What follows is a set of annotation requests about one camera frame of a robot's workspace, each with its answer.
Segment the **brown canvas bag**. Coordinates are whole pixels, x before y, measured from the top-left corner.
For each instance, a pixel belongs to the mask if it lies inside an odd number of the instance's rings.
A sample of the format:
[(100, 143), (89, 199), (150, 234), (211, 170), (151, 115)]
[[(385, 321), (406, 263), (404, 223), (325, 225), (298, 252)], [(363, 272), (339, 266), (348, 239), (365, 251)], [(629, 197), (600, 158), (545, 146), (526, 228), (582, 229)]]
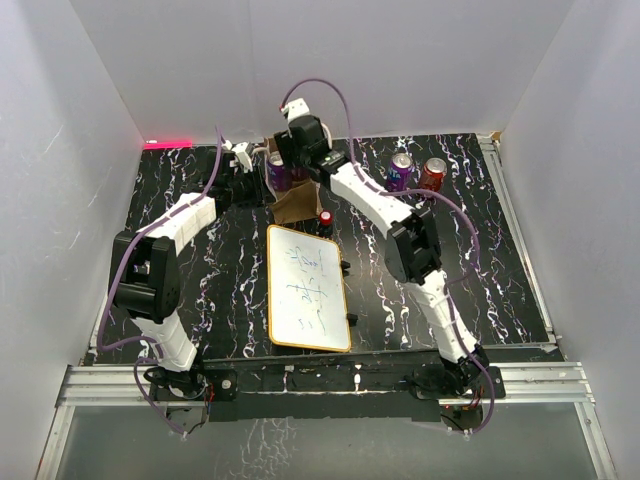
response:
[(272, 153), (279, 153), (273, 136), (264, 137), (253, 150), (254, 155), (261, 157), (260, 171), (264, 177), (267, 192), (267, 205), (273, 215), (274, 223), (289, 225), (307, 220), (317, 220), (323, 211), (320, 199), (320, 185), (309, 178), (302, 182), (293, 182), (290, 190), (274, 192), (269, 185), (266, 163)]

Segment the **purple fanta can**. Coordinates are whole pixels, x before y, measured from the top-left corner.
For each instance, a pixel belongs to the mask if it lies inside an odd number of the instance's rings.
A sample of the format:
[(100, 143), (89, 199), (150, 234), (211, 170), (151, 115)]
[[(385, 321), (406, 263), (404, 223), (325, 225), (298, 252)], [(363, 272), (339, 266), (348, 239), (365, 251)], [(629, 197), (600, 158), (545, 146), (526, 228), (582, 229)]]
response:
[(414, 169), (411, 156), (399, 152), (390, 159), (387, 169), (385, 189), (389, 192), (399, 192), (407, 189)]

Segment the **red can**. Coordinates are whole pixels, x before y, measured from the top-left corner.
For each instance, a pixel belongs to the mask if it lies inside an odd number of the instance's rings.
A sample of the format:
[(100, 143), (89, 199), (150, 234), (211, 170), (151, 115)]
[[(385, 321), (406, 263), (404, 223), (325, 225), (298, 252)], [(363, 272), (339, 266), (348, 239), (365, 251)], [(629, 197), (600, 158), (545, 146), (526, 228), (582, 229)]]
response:
[(421, 189), (439, 192), (446, 175), (447, 163), (441, 158), (429, 158), (421, 169), (418, 186)]

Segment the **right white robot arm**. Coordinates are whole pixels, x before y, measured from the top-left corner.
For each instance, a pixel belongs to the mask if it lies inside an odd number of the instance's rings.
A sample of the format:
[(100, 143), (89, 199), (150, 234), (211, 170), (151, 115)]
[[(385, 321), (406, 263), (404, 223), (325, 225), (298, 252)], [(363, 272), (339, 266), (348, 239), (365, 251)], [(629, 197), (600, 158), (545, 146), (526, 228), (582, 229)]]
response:
[(401, 192), (384, 190), (345, 152), (332, 149), (316, 116), (304, 113), (289, 120), (274, 139), (287, 167), (305, 169), (380, 231), (389, 273), (407, 286), (431, 325), (447, 388), (460, 397), (471, 395), (481, 385), (488, 359), (451, 296), (433, 214), (403, 202)]

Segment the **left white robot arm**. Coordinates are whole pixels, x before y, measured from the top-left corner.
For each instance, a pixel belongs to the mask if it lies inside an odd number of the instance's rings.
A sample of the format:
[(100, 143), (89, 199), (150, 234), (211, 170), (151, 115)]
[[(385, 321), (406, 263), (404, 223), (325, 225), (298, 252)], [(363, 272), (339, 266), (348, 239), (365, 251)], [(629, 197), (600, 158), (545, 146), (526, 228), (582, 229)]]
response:
[(197, 347), (178, 313), (178, 256), (230, 207), (262, 203), (264, 178), (254, 156), (264, 150), (248, 142), (225, 142), (208, 150), (173, 206), (145, 227), (118, 233), (113, 241), (103, 315), (113, 306), (127, 313), (140, 330), (134, 339), (146, 342), (158, 365), (174, 372), (171, 385), (186, 399), (204, 392), (207, 376), (194, 366)]

